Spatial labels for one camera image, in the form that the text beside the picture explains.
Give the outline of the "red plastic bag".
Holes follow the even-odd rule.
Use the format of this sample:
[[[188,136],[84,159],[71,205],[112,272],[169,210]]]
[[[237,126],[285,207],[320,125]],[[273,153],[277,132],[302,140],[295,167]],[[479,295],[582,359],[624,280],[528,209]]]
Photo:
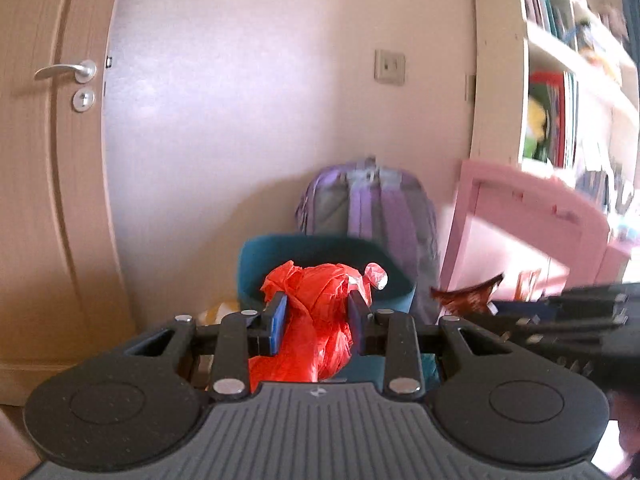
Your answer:
[[[277,292],[288,298],[284,332],[275,356],[250,359],[250,388],[263,382],[321,382],[333,377],[352,357],[347,297],[359,292],[368,306],[372,292],[388,283],[375,262],[362,272],[343,263],[296,266],[288,261],[262,283],[265,300]]]

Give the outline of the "brown snack wrapper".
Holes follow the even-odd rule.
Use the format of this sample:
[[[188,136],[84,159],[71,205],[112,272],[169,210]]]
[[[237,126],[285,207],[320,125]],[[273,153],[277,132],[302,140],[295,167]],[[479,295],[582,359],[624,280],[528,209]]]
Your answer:
[[[502,273],[487,281],[457,290],[431,288],[431,297],[438,303],[441,315],[454,315],[466,318],[468,315],[491,314],[489,307],[491,295],[503,281]]]

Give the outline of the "teal trash bin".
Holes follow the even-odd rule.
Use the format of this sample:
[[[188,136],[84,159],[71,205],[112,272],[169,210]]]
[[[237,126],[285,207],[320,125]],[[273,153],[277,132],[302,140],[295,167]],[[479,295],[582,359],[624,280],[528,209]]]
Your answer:
[[[409,312],[416,285],[380,246],[339,235],[265,235],[240,252],[238,298],[257,310],[283,294],[275,356],[248,361],[250,388],[264,382],[384,384],[382,356],[360,356],[347,321],[356,292],[371,311]]]

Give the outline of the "pink chair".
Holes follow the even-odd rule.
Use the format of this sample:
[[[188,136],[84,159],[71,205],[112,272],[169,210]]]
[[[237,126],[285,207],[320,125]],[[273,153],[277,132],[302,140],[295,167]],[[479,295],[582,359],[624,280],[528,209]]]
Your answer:
[[[612,240],[605,214],[561,180],[465,159],[440,270],[443,288],[454,286],[473,218],[565,266],[568,288],[618,283],[631,259],[632,245]]]

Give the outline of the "purple backpack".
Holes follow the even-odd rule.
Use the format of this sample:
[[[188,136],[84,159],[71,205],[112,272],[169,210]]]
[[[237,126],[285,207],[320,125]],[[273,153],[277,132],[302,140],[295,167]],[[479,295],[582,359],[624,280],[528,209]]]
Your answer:
[[[410,312],[434,323],[439,307],[436,210],[417,177],[380,166],[373,157],[323,168],[308,184],[296,210],[308,235],[346,234],[379,244],[414,284]]]

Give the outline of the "wooden door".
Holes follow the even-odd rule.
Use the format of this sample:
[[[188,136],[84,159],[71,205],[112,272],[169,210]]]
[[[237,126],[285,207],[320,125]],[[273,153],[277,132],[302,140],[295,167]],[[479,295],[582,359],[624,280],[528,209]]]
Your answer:
[[[115,248],[103,96],[117,0],[1,0],[1,401],[134,333]],[[40,68],[91,60],[72,75]],[[74,93],[96,92],[85,113]]]

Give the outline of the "yellow green plush toy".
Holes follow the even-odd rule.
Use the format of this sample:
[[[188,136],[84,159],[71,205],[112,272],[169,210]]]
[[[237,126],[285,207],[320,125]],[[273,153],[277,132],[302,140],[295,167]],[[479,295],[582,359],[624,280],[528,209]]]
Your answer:
[[[523,156],[541,162],[547,160],[547,111],[532,96],[528,97]]]

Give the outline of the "cream bookshelf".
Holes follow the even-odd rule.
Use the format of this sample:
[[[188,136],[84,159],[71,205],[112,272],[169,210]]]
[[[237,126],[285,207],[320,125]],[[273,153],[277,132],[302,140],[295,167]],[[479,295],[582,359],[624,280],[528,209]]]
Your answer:
[[[630,214],[638,194],[638,68],[586,0],[566,0],[561,41],[524,0],[475,0],[476,87],[470,155],[592,194]],[[547,111],[547,160],[525,158],[528,97]]]

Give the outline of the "silver door lock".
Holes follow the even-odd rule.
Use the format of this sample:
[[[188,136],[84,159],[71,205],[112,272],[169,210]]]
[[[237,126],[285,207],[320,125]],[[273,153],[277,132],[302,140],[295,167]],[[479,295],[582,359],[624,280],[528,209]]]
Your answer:
[[[78,89],[72,97],[72,107],[76,113],[85,113],[96,102],[96,92],[89,87]]]

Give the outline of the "row of books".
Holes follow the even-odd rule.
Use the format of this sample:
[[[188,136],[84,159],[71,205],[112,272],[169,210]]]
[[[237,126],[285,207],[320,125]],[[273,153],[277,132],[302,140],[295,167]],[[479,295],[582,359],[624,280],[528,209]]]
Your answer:
[[[570,28],[566,0],[524,0],[526,18],[561,41]]]

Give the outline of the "wall socket plate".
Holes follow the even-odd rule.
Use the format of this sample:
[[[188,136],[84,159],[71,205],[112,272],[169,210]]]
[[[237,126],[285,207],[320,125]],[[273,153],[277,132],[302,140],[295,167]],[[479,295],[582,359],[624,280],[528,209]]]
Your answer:
[[[405,55],[389,50],[376,50],[374,55],[374,80],[380,84],[403,86],[406,81]]]

